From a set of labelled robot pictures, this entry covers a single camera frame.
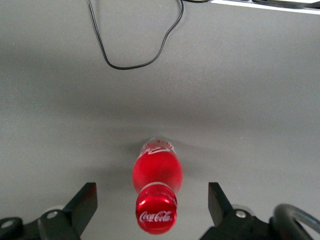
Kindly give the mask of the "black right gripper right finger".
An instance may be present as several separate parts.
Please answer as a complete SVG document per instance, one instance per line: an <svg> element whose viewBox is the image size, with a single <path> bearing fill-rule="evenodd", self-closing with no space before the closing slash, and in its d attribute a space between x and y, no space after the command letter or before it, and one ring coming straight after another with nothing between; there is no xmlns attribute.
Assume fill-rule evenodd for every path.
<svg viewBox="0 0 320 240"><path fill-rule="evenodd" d="M253 235L253 217L240 210L244 217L237 216L221 186L217 182L208 184L208 210L213 221L201 237L202 240L247 240Z"/></svg>

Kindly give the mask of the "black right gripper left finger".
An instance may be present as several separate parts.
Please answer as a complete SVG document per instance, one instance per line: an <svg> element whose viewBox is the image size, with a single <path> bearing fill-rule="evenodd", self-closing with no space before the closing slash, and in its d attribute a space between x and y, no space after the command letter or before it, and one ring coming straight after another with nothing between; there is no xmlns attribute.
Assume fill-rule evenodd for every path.
<svg viewBox="0 0 320 240"><path fill-rule="evenodd" d="M63 209L52 209L37 220L42 240L79 240L98 207L97 185L87 182Z"/></svg>

